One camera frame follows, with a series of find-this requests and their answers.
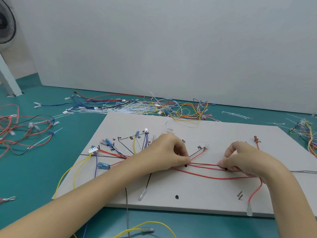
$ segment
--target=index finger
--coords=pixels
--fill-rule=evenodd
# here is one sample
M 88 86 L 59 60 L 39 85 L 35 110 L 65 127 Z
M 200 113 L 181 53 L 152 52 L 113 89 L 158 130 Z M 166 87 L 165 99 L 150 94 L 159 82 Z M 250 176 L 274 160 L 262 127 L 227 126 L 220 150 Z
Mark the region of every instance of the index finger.
M 177 136 L 174 135 L 174 147 L 179 152 L 179 155 L 189 157 L 186 146 L 184 142 Z
M 238 146 L 239 141 L 233 142 L 224 152 L 224 156 L 225 157 L 230 157 L 233 152 L 235 152 L 237 150 L 237 146 Z

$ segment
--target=person's right hand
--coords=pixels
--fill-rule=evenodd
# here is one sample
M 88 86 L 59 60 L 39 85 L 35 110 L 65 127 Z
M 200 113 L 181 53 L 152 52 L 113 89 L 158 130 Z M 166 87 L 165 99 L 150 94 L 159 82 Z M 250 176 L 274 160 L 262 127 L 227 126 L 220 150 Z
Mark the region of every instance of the person's right hand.
M 233 142 L 218 162 L 223 168 L 241 171 L 247 176 L 266 178 L 271 172 L 287 169 L 280 161 L 246 142 Z

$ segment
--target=fan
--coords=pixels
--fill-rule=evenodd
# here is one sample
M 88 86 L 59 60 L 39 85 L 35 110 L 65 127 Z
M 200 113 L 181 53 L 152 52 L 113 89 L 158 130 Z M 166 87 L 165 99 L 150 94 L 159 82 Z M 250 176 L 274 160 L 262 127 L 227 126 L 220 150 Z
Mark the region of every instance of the fan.
M 17 32 L 17 23 L 10 7 L 0 0 L 0 44 L 9 43 Z

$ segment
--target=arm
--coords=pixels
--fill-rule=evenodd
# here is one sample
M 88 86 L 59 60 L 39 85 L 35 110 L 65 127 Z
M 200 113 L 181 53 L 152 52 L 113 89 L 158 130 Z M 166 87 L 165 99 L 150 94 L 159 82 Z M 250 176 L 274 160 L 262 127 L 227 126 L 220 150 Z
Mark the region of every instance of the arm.
M 184 143 L 162 134 L 140 153 L 5 227 L 0 237 L 69 238 L 129 183 L 189 162 Z
M 295 176 L 281 162 L 245 142 L 232 143 L 225 156 L 228 159 L 219 166 L 260 177 L 266 183 L 281 238 L 316 237 L 314 213 Z

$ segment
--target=blue connector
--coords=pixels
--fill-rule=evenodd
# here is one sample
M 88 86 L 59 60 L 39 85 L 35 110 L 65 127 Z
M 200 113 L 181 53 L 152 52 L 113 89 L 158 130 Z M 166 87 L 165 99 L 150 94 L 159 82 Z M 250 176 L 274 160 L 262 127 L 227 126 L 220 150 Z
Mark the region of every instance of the blue connector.
M 107 145 L 109 145 L 110 147 L 113 146 L 113 143 L 109 140 L 109 139 L 105 139 L 105 142 Z
M 98 167 L 98 169 L 109 170 L 110 169 L 110 164 L 105 164 L 105 163 L 102 163 L 102 162 L 98 162 L 97 167 Z

